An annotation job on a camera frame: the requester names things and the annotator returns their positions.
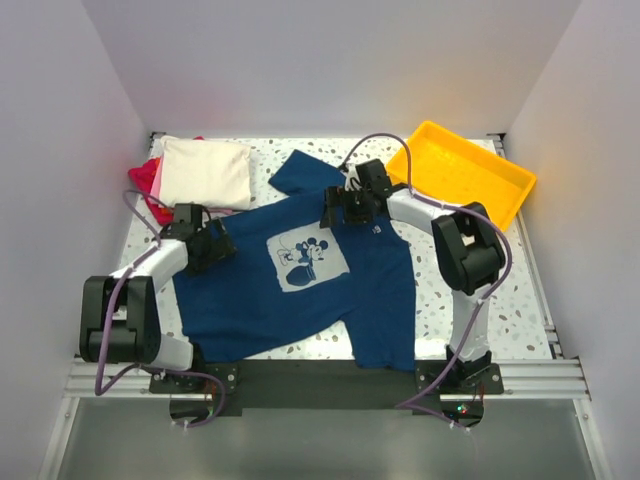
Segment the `blue Mickey t-shirt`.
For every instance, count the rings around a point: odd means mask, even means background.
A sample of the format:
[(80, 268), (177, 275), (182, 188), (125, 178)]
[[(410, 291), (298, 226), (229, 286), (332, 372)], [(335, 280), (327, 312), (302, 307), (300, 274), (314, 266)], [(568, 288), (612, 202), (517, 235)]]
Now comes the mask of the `blue Mickey t-shirt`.
[(294, 151), (270, 179), (281, 201), (223, 221), (235, 253), (173, 279), (183, 333), (209, 362), (236, 362), (346, 326), (363, 368), (414, 367), (410, 248), (389, 219), (324, 228), (335, 167)]

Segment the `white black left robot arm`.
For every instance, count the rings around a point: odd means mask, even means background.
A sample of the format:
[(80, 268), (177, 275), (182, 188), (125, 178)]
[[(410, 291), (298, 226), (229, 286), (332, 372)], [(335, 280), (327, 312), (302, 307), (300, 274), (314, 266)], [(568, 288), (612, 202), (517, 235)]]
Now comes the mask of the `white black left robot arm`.
[(151, 246), (125, 267), (92, 276), (83, 286), (79, 352), (86, 362), (136, 363), (172, 370), (185, 392), (200, 390), (207, 368), (187, 340), (161, 331), (156, 295), (178, 273), (203, 274), (236, 253), (220, 218), (201, 205), (179, 204), (173, 221)]

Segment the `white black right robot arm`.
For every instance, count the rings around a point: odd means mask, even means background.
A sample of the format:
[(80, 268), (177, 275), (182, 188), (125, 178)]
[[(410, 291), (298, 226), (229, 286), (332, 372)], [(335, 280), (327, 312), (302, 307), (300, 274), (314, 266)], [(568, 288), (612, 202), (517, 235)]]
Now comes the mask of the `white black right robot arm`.
[(491, 364), (489, 298), (509, 273), (508, 242), (481, 203), (448, 203), (407, 184), (394, 185), (379, 160), (356, 166), (344, 185), (325, 189), (322, 228), (363, 225), (382, 216), (433, 238), (441, 278), (453, 294), (445, 379), (452, 390), (469, 392)]

